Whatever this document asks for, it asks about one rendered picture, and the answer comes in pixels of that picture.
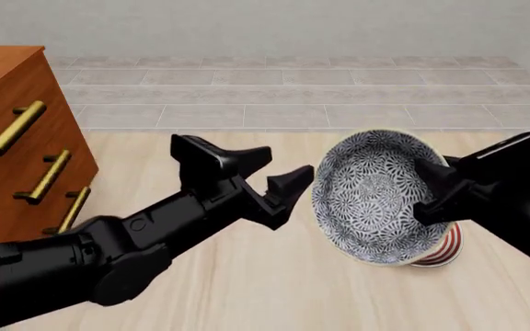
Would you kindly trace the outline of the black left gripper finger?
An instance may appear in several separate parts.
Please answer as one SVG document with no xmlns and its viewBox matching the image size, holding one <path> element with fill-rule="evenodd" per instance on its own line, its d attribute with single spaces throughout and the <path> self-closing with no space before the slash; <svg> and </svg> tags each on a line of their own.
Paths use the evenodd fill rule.
<svg viewBox="0 0 530 331">
<path fill-rule="evenodd" d="M 273 206 L 293 208 L 314 181 L 314 174 L 314 167 L 304 165 L 290 173 L 267 177 L 265 200 Z"/>
<path fill-rule="evenodd" d="M 227 177 L 249 178 L 272 161 L 271 148 L 262 146 L 246 150 L 224 150 L 221 168 Z"/>
</svg>

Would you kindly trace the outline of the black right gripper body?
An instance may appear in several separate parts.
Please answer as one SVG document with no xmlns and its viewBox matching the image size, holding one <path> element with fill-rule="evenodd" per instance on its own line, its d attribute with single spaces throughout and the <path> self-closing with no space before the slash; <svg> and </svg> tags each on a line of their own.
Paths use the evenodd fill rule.
<svg viewBox="0 0 530 331">
<path fill-rule="evenodd" d="M 469 181 L 468 192 L 457 195 L 452 200 L 433 200 L 429 203 L 415 203 L 413 215 L 423 225 L 437 223 L 453 223 L 462 220 L 471 220 L 477 214 L 482 203 L 482 195 L 478 192 L 478 173 L 476 167 L 464 167 L 460 164 L 461 158 L 447 156 L 446 162 L 452 162 L 459 176 Z"/>
</svg>

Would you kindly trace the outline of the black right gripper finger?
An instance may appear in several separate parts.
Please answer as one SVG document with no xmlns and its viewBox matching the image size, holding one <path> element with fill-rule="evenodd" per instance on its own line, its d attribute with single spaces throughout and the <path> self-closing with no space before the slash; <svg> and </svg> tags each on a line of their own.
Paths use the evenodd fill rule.
<svg viewBox="0 0 530 331">
<path fill-rule="evenodd" d="M 459 176 L 453 167 L 415 159 L 415 171 L 437 200 L 452 200 L 468 192 L 469 181 Z"/>
</svg>

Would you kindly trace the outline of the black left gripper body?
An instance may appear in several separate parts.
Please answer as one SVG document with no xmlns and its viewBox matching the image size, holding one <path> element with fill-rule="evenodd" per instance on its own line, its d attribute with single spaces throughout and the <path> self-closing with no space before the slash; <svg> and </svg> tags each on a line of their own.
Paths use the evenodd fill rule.
<svg viewBox="0 0 530 331">
<path fill-rule="evenodd" d="M 217 181 L 215 188 L 201 199 L 208 220 L 216 231 L 244 219 L 275 231 L 289 220 L 288 209 L 279 201 L 260 196 L 241 176 Z"/>
</svg>

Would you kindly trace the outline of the black white patterned bowl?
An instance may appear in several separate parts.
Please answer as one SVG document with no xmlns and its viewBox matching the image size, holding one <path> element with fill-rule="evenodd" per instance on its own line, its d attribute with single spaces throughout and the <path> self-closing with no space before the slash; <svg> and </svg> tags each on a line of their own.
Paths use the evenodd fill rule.
<svg viewBox="0 0 530 331">
<path fill-rule="evenodd" d="M 342 253 L 377 267 L 405 266 L 444 240 L 454 223 L 426 226 L 413 215 L 415 203 L 433 200 L 415 159 L 446 164 L 421 138 L 389 129 L 356 132 L 327 151 L 312 206 L 317 225 Z"/>
</svg>

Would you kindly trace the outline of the wooden cabinet drawer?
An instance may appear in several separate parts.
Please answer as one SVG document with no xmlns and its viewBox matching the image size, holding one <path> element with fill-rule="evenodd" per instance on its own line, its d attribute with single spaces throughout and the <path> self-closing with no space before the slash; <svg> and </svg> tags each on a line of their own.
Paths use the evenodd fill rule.
<svg viewBox="0 0 530 331">
<path fill-rule="evenodd" d="M 0 101 L 0 136 L 12 136 L 17 107 L 45 110 L 0 149 L 0 242 L 35 239 L 59 225 L 74 203 L 67 192 L 86 187 L 98 171 L 60 93 Z"/>
<path fill-rule="evenodd" d="M 44 155 L 68 149 L 71 160 L 38 205 L 15 200 L 15 192 L 30 192 L 50 167 Z M 66 192 L 86 187 L 98 167 L 78 129 L 39 129 L 26 133 L 0 157 L 0 242 L 33 239 L 44 228 L 58 226 L 73 203 Z"/>
<path fill-rule="evenodd" d="M 16 119 L 13 108 L 37 100 L 47 109 L 26 133 L 50 129 L 51 114 L 67 106 L 41 46 L 0 46 L 0 133 Z"/>
</svg>

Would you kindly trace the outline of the plate with red rings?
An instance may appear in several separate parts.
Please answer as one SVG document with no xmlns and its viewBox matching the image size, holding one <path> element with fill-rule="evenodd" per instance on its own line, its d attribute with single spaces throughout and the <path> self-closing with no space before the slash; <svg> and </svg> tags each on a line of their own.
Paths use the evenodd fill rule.
<svg viewBox="0 0 530 331">
<path fill-rule="evenodd" d="M 442 267 L 454 261 L 464 246 L 464 236 L 461 225 L 454 223 L 452 228 L 439 246 L 425 258 L 412 262 L 413 267 L 434 268 Z"/>
</svg>

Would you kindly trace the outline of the flat plate on black stalk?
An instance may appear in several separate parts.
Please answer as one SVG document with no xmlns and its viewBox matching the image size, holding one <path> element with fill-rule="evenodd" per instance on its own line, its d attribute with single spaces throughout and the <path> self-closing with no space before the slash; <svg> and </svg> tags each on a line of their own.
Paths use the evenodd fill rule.
<svg viewBox="0 0 530 331">
<path fill-rule="evenodd" d="M 530 164 L 530 131 L 484 148 L 460 159 L 464 167 L 518 166 Z"/>
</svg>

